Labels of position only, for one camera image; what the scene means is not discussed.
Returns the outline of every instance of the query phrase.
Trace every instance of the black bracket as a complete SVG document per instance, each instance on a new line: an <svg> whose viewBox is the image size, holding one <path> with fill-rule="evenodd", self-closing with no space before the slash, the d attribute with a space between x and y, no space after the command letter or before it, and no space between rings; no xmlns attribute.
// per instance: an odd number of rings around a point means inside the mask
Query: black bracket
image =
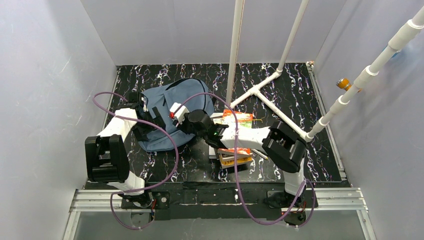
<svg viewBox="0 0 424 240"><path fill-rule="evenodd" d="M140 195L125 195L125 194L118 194L122 198L122 204L121 208L126 209L127 205L133 207L133 203L139 203L140 208L147 208L149 207L153 200L152 200L152 192L149 190L144 190L144 193Z"/></svg>
<svg viewBox="0 0 424 240"><path fill-rule="evenodd" d="M190 113L184 114L184 121L178 125L185 134L195 134L196 136L205 140L205 142L215 149L226 149L225 145L221 142L223 132L228 125L214 123L211 117L205 110L196 109Z"/></svg>
<svg viewBox="0 0 424 240"><path fill-rule="evenodd" d="M288 173L297 173L305 157L306 141L282 121L276 121L262 141L262 148L275 165Z"/></svg>
<svg viewBox="0 0 424 240"><path fill-rule="evenodd" d="M109 158L100 158L109 152ZM130 163L121 135L89 136L85 139L87 175L91 182L123 183L130 174Z"/></svg>

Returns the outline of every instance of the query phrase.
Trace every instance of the aluminum frame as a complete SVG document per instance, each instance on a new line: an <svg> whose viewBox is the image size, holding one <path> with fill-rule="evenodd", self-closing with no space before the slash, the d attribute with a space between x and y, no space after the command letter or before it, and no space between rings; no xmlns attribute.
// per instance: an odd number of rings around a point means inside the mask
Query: aluminum frame
<svg viewBox="0 0 424 240"><path fill-rule="evenodd" d="M318 84L317 79L315 78L314 63L312 61L307 61L306 68L307 68L307 72L309 73L310 82L312 83L313 91L315 92L316 100L318 101L318 107L319 107L319 110L321 111L321 115L325 115L327 112L324 106L324 101L321 98L320 85ZM339 150L337 149L336 142L334 141L333 132L331 130L330 125L327 125L325 130L327 132L328 139L330 140L332 153L334 155L335 163L337 164L338 173L340 174L341 180L342 181L347 180L348 178L345 173L345 167L343 166L342 159L340 158Z"/></svg>
<svg viewBox="0 0 424 240"><path fill-rule="evenodd" d="M116 190L76 190L63 240L75 238L81 212L110 212L111 193ZM368 207L359 187L316 188L319 207L316 211L356 211L366 240L375 240L373 227L368 217ZM113 196L113 208L116 212L150 213L150 209L121 209L122 198Z"/></svg>

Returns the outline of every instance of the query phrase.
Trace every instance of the white plastic part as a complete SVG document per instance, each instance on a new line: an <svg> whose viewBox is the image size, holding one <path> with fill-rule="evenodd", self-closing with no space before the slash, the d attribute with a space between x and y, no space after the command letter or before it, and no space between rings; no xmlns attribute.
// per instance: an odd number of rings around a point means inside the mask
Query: white plastic part
<svg viewBox="0 0 424 240"><path fill-rule="evenodd" d="M302 185L302 182L305 180L304 161L305 159L302 159L302 162L300 163L299 172L295 172L295 173L290 173L286 171L282 172L282 175L284 176L284 190L291 195L296 195L296 193L298 192L298 189Z"/></svg>
<svg viewBox="0 0 424 240"><path fill-rule="evenodd" d="M178 110L178 112L175 112L177 110L177 108L180 107L180 106L181 106L181 104L174 102L172 104L171 108L169 109L169 111L171 113L174 113L173 119L177 120L179 124L182 124L184 119L185 119L184 114L189 113L190 111L187 109L186 106L182 106Z"/></svg>
<svg viewBox="0 0 424 240"><path fill-rule="evenodd" d="M209 146L209 159L217 159L217 153L215 152L215 148Z"/></svg>
<svg viewBox="0 0 424 240"><path fill-rule="evenodd" d="M234 100L230 106L231 108L235 108L239 103L243 102L245 99L247 99L248 97L252 96L252 95L256 95L257 93L259 93L259 90L269 84L272 80L278 78L279 76L281 76L281 71L275 71L273 74L271 74L269 77L267 77L265 80L261 81L259 84L254 85L253 87L251 87L249 90L247 90L243 95L241 95L240 97L238 97L236 100Z"/></svg>
<svg viewBox="0 0 424 240"><path fill-rule="evenodd" d="M305 141L306 142L310 142L312 141L312 139L314 139L314 136L321 132L321 130L323 130L328 123L323 123L323 116L318 120L318 122L315 123L315 125L312 127L312 129L310 130L310 132L308 132L305 136Z"/></svg>
<svg viewBox="0 0 424 240"><path fill-rule="evenodd" d="M353 81L353 84L361 89L364 88L365 85L367 85L367 83L370 81L370 77L374 77L377 76L377 74L379 74L379 72L372 72L370 71L370 66L366 66L364 70L362 70L359 74L359 76Z"/></svg>
<svg viewBox="0 0 424 240"><path fill-rule="evenodd" d="M131 108L122 108L115 111L116 116L122 116L132 119L137 119L136 110ZM110 137L114 134L121 135L122 141L125 142L125 138L127 138L131 129L137 123L136 121L124 120L114 116L112 120L110 120L109 124L99 133L97 134L100 137Z"/></svg>
<svg viewBox="0 0 424 240"><path fill-rule="evenodd" d="M343 102L342 97L343 96L339 96L334 104L330 107L330 110L327 112L327 114L320 119L322 124L327 125L334 115L346 108L346 106L349 104L350 101Z"/></svg>
<svg viewBox="0 0 424 240"><path fill-rule="evenodd" d="M424 26L415 25L412 19L408 20L397 33L388 41L388 45L396 50L403 49L409 41L420 33Z"/></svg>
<svg viewBox="0 0 424 240"><path fill-rule="evenodd" d="M133 189L141 189L145 187L145 180L141 177L136 176L132 171L129 172L128 178L125 180L125 182L109 182L107 185L113 186L121 191L128 191ZM129 192L125 193L125 195L140 195L144 193L144 190L141 191L135 191L135 192Z"/></svg>
<svg viewBox="0 0 424 240"><path fill-rule="evenodd" d="M424 6L415 14L412 22L417 26L424 26Z"/></svg>
<svg viewBox="0 0 424 240"><path fill-rule="evenodd" d="M234 20L232 21L231 49L229 52L228 82L225 97L227 104L231 103L231 96L233 94L234 75L236 74L236 61L237 54L239 52L240 29L242 28L244 6L245 0L235 0Z"/></svg>
<svg viewBox="0 0 424 240"><path fill-rule="evenodd" d="M356 95L359 89L364 88L367 83L379 74L380 69L384 64L389 61L393 55L401 50L409 41L411 41L415 36L424 28L424 6L418 11L418 13L410 20L408 20L397 33L390 39L387 47L380 53L380 55L372 62L371 65L367 66L359 76L353 81L353 86L349 90L338 98L333 106L330 108L330 111L321 117L321 119L315 123L311 131L308 132L305 136L307 142L312 141L314 136L325 128L325 126L330 122L334 115L340 111L340 105L347 104L349 101Z"/></svg>
<svg viewBox="0 0 424 240"><path fill-rule="evenodd" d="M226 99L225 99L227 103L231 102L231 96L232 96L233 87L234 87L234 73L235 73L234 70L236 68L236 58L237 58L237 51L238 51L238 46L239 46L239 42L237 41L237 43L236 43L233 40L235 39L235 36L236 36L235 33L238 33L238 37L240 39L240 29L238 30L238 32L235 31L235 30L237 30L236 29L237 27L241 28L242 18L243 18L243 7L241 6L241 3L240 3L241 1L240 2L238 2L238 1L240 1L240 0L236 0L236 2L235 2L234 21L233 21L233 26L232 26L231 50L230 50L229 69L228 69L228 83L227 83L227 87L226 87ZM230 105L232 109L234 107L236 107L238 104L240 104L241 102L243 102L248 97L250 97L252 95L256 95L256 93L259 93L259 90L263 86L267 85L272 80L281 76L281 73L283 72L284 63L286 62L287 56L289 55L290 47L292 46L293 40L295 39L296 32L298 31L299 25L301 23L301 20L303 18L304 13L305 13L305 9L308 5L308 2L309 2L309 0L302 0L302 2L300 3L299 10L297 11L296 18L294 19L293 26L291 27L291 31L290 31L290 34L288 36L288 40L285 44L284 51L282 53L282 56L281 56L281 59L279 61L279 64L278 64L276 71L273 74L271 74L269 77L267 77L265 80L260 82L259 84L250 88L245 94L243 94L242 96L240 96L236 100L234 100Z"/></svg>
<svg viewBox="0 0 424 240"><path fill-rule="evenodd" d="M296 123L294 123L288 116L286 116L278 107L274 105L266 96L258 92L256 96L262 100L277 116L279 116L286 124L288 124L302 139L305 139L306 132L303 131Z"/></svg>
<svg viewBox="0 0 424 240"><path fill-rule="evenodd" d="M223 112L214 112L214 113L212 113L209 117L211 118L211 119L214 119L214 118L222 118L222 116L224 115L224 113Z"/></svg>
<svg viewBox="0 0 424 240"><path fill-rule="evenodd" d="M262 149L262 140L265 139L270 133L269 127L263 128L239 128L238 129L238 148ZM236 138L236 128L228 127L222 133L221 143L228 149L234 148L234 141Z"/></svg>
<svg viewBox="0 0 424 240"><path fill-rule="evenodd" d="M254 152L255 154L257 154L259 157L261 157L261 158L263 158L265 160L268 160L268 156L265 155L265 154L263 154L261 151L256 150L256 149L252 149L252 152Z"/></svg>
<svg viewBox="0 0 424 240"><path fill-rule="evenodd" d="M355 84L352 84L349 90L347 90L341 97L341 101L344 103L350 101L355 96L355 94L358 93L359 90L360 89L357 86L355 86Z"/></svg>
<svg viewBox="0 0 424 240"><path fill-rule="evenodd" d="M378 55L378 57L371 63L368 67L370 73L378 73L380 69L386 64L390 58L397 53L398 50L393 49L391 46L387 45L385 49Z"/></svg>
<svg viewBox="0 0 424 240"><path fill-rule="evenodd" d="M293 40L295 39L299 25L301 24L308 2L309 0L302 0L302 2L300 3L299 10L297 11L296 18L294 19L294 23L293 23L293 26L291 27L290 34L288 35L288 39L285 44L284 51L282 52L282 57L278 64L277 69L280 71L283 69L284 64L286 63L287 56L289 55L290 48L292 47Z"/></svg>

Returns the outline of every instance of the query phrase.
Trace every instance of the blue backpack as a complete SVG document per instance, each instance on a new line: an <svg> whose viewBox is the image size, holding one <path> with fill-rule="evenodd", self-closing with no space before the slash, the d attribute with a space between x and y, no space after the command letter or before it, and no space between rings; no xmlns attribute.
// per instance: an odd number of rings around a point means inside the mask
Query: blue backpack
<svg viewBox="0 0 424 240"><path fill-rule="evenodd" d="M144 103L151 117L153 119L156 117L162 118L166 132L171 135L179 147L186 144L195 135L185 134L173 125L173 120L169 117L171 106L174 103L182 104L189 97L198 93L207 93L208 91L209 89L203 81L194 78L182 78L165 86L149 88L143 91L142 94L144 95ZM196 109L203 109L209 116L214 113L214 104L209 95L196 96L189 100L185 106L190 112ZM141 148L146 152L174 149L171 140L158 129L150 131L137 139Z"/></svg>

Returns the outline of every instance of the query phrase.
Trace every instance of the white pvc pipe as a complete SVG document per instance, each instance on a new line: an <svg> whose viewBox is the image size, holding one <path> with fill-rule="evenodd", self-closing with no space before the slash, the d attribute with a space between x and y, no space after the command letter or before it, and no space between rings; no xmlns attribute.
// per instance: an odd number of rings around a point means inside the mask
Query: white pvc pipe
<svg viewBox="0 0 424 240"><path fill-rule="evenodd" d="M263 80L261 83L259 83L258 85L254 85L253 87L251 87L249 90L247 90L243 95L241 95L240 97L238 97L236 100L234 100L230 107L233 109L234 107L236 107L239 103L243 102L245 99L247 99L248 97L255 95L257 92L259 92L259 89L262 88L262 83L265 83L264 85L268 84L269 82L271 82L272 80L278 78L280 75L277 72L274 72L273 74L271 74L271 76L267 77L265 80Z"/></svg>
<svg viewBox="0 0 424 240"><path fill-rule="evenodd" d="M232 21L231 49L229 53L228 82L226 85L225 101L230 104L234 88L234 75L236 74L236 60L239 52L240 29L242 28L243 8L245 0L235 0L234 20Z"/></svg>
<svg viewBox="0 0 424 240"><path fill-rule="evenodd" d="M256 96L262 100L277 116L279 116L286 124L288 124L302 139L305 139L306 132L303 131L296 123L294 123L288 116L286 116L278 107L276 107L266 96L261 92L256 93Z"/></svg>
<svg viewBox="0 0 424 240"><path fill-rule="evenodd" d="M412 18L412 22L417 26L424 25L424 6Z"/></svg>
<svg viewBox="0 0 424 240"><path fill-rule="evenodd" d="M378 55L378 57L371 63L369 71L372 73L378 73L384 64L386 64L397 51L398 50L391 48L389 45L386 46L380 55Z"/></svg>
<svg viewBox="0 0 424 240"><path fill-rule="evenodd" d="M284 51L282 53L281 59L279 61L277 70L267 77L265 80L261 81L259 84L254 85L252 88L250 88L245 94L238 97L236 100L234 100L231 103L231 108L233 109L235 106L237 106L239 103L243 102L248 97L255 95L259 89L261 89L263 86L267 85L268 83L272 82L274 79L277 79L279 76L281 76L281 73L283 71L284 63L286 63L287 56L289 55L290 47L292 46L293 40L295 39L296 32L298 31L299 25L301 24L301 20L303 18L303 15L305 13L305 9L308 5L309 0L302 0L300 3L299 10L297 11L296 18L294 19L293 26L291 27L290 34L288 36L288 40L285 44ZM232 26L232 37L234 39L235 36L235 27L236 27L236 13L234 12L234 21ZM233 53L233 49L235 49L235 45L233 45L233 40L231 41L231 53ZM234 85L234 73L235 71L232 71L232 69L236 68L236 60L234 59L232 61L230 54L230 61L229 61L229 70L228 70L228 84L226 88L226 101L228 102L228 99L231 100L231 95L233 91L233 85Z"/></svg>
<svg viewBox="0 0 424 240"><path fill-rule="evenodd" d="M359 89L364 88L367 83L375 77L380 69L386 64L390 58L406 44L408 44L415 36L424 28L424 6L419 12L408 20L397 33L390 39L387 47L380 53L380 55L367 66L353 81L353 85L342 96L340 96L335 103L330 107L330 111L319 119L312 127L311 131L305 136L307 142L312 141L314 136L323 130L330 120L342 109L344 109L349 101L356 95Z"/></svg>
<svg viewBox="0 0 424 240"><path fill-rule="evenodd" d="M304 16L306 6L308 5L309 0L302 0L300 3L299 10L297 11L296 18L294 19L293 26L291 27L290 35L288 35L287 42L285 43L284 51L282 52L281 59L278 64L278 70L281 72L283 70L284 64L286 63L287 56L289 55L290 48L292 47L293 40L295 39L296 32L298 31L301 20Z"/></svg>

